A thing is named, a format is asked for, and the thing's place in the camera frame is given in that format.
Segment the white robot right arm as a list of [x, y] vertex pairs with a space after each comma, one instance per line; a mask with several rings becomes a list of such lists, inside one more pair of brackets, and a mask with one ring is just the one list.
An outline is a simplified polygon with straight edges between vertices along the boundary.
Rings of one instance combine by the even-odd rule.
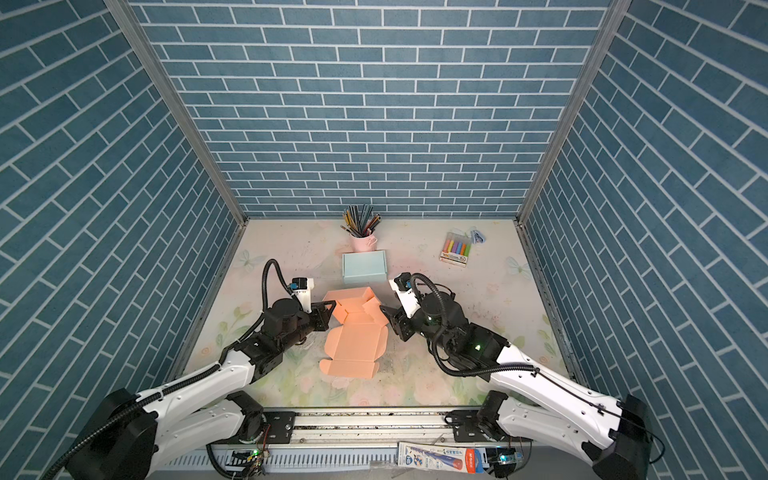
[[665, 447], [647, 405], [582, 386], [524, 353], [500, 334], [468, 320], [452, 292], [421, 273], [390, 280], [400, 305], [382, 312], [403, 341], [425, 339], [437, 367], [476, 377], [491, 390], [474, 426], [490, 439], [523, 437], [589, 464], [601, 479], [644, 479]]

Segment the light blue paper box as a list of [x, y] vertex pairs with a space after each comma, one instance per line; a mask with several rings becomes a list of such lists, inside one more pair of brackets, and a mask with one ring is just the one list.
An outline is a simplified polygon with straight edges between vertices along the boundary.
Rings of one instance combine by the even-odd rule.
[[345, 253], [342, 255], [342, 280], [345, 285], [386, 282], [388, 278], [385, 251]]

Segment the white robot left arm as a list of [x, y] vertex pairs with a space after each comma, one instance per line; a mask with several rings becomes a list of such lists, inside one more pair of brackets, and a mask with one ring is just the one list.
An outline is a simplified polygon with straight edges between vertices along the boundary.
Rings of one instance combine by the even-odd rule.
[[269, 303], [263, 291], [256, 322], [212, 364], [140, 393], [121, 388], [105, 397], [44, 478], [66, 470], [74, 479], [144, 479], [216, 441], [258, 439], [263, 408], [245, 387], [270, 373], [310, 333], [327, 330], [337, 305], [313, 301], [310, 278], [280, 284], [286, 297]]

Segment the pink paper box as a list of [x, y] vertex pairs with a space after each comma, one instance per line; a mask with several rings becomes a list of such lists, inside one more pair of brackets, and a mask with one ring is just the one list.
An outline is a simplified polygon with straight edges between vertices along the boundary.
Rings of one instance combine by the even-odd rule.
[[381, 302], [370, 287], [330, 291], [324, 300], [336, 302], [332, 315], [340, 325], [326, 337], [327, 358], [319, 362], [320, 370], [328, 376], [371, 379], [388, 341]]

